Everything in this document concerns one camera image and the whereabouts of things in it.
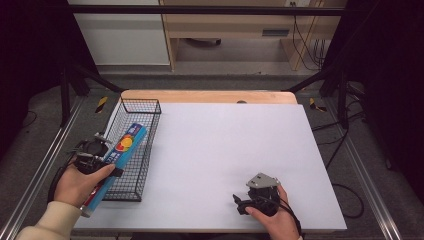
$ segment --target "white sleeve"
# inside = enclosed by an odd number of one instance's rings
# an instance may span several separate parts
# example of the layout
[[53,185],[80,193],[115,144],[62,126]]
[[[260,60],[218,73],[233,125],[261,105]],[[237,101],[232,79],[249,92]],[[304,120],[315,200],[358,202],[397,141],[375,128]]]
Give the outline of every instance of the white sleeve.
[[62,202],[50,202],[35,226],[25,227],[16,240],[68,240],[72,228],[81,216],[81,210]]

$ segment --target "white cabinet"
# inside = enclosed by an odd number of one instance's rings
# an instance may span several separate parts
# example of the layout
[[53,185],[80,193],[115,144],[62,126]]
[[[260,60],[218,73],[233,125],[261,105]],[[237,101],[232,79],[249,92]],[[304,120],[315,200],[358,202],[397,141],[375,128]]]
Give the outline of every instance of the white cabinet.
[[[69,4],[158,5],[157,0],[68,0]],[[169,65],[161,15],[75,14],[96,65]]]

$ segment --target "white table surface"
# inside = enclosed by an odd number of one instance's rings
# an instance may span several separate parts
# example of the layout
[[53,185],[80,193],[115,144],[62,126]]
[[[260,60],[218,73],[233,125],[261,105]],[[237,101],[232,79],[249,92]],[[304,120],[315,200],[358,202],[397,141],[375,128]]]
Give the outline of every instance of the white table surface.
[[302,105],[162,103],[142,202],[102,202],[75,229],[263,232],[232,194],[278,178],[305,231],[346,229]]

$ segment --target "wire mesh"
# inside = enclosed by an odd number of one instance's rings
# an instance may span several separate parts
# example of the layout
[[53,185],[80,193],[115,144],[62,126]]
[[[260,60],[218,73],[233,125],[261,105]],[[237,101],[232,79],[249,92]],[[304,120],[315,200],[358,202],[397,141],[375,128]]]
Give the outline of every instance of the wire mesh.
[[149,169],[150,151],[162,113],[156,99],[121,99],[110,130],[106,133],[109,149],[120,140],[122,134],[133,123],[146,127],[147,133],[124,168],[120,178],[116,178],[104,197],[104,201],[140,202]]

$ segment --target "person's left hand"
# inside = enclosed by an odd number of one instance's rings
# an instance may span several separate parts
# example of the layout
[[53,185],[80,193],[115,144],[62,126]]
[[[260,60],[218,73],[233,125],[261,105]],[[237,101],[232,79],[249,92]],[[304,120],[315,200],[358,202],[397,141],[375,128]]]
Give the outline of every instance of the person's left hand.
[[109,176],[113,169],[115,165],[110,164],[95,173],[85,175],[71,164],[57,184],[54,200],[80,208],[97,183]]

